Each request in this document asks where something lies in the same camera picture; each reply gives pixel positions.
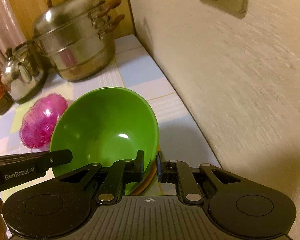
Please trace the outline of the stainless steel steamer pot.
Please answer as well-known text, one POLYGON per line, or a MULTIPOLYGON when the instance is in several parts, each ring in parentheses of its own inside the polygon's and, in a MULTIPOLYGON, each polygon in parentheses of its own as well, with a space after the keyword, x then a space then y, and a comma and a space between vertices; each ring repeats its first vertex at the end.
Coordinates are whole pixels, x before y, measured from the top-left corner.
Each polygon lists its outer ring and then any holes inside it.
POLYGON ((121 0, 47 0, 48 10, 33 23, 34 41, 57 74, 79 81, 107 66, 115 54, 112 32, 125 18, 109 12, 121 0))

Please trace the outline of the green plastic bowl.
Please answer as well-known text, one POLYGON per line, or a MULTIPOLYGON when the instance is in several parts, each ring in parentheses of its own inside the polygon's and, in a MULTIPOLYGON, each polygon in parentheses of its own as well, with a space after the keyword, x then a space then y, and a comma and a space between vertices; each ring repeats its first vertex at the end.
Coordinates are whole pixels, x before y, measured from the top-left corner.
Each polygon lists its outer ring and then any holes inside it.
POLYGON ((75 100, 58 120, 50 150, 69 149, 73 159, 52 171, 58 177, 90 163, 109 167, 143 150, 148 176, 158 147, 159 126, 149 103, 126 88, 99 88, 75 100))

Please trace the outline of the checkered tablecloth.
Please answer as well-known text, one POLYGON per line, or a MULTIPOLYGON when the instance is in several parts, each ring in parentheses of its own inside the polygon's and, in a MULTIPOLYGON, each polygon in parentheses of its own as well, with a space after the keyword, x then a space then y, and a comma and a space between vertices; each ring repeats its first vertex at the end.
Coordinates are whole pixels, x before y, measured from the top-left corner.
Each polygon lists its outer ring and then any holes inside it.
POLYGON ((219 166, 185 103, 161 69, 134 35, 115 40, 116 53, 99 73, 79 82, 63 80, 51 69, 44 87, 30 101, 14 104, 0 116, 0 155, 29 153, 19 138, 24 114, 39 99, 51 93, 73 102, 101 87, 125 87, 140 94, 152 107, 159 124, 159 145, 165 158, 185 161, 190 167, 201 163, 219 166))

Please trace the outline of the pink glass bowl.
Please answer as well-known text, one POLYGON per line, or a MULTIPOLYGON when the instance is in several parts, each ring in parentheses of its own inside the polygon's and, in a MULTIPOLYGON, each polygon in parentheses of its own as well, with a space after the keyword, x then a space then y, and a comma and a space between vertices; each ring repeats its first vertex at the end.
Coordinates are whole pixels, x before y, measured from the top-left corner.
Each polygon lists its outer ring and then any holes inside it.
POLYGON ((67 107, 67 100, 57 93, 38 99, 21 122, 19 137, 23 145, 30 149, 48 145, 55 126, 67 107))

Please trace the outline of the stainless steel kettle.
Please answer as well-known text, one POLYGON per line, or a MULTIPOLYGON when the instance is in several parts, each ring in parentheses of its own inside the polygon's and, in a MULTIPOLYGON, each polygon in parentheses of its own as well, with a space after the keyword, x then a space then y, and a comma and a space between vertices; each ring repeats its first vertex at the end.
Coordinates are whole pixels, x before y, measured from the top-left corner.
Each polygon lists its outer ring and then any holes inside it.
POLYGON ((6 49, 6 65, 1 82, 14 102, 25 103, 43 87, 50 64, 43 58, 34 41, 6 49))

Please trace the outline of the orange plastic bowl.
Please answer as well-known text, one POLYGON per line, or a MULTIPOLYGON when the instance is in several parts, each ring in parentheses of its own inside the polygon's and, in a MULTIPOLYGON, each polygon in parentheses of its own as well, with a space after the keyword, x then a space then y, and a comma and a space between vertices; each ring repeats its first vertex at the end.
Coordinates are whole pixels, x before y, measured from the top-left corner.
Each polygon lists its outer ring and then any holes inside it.
POLYGON ((131 196, 138 196, 141 193, 143 193, 143 191, 145 191, 145 189, 147 189, 147 187, 151 184, 153 178, 155 177, 157 173, 157 165, 153 164, 151 171, 149 172, 149 174, 147 175, 147 177, 143 180, 143 182, 133 191, 130 193, 131 196))

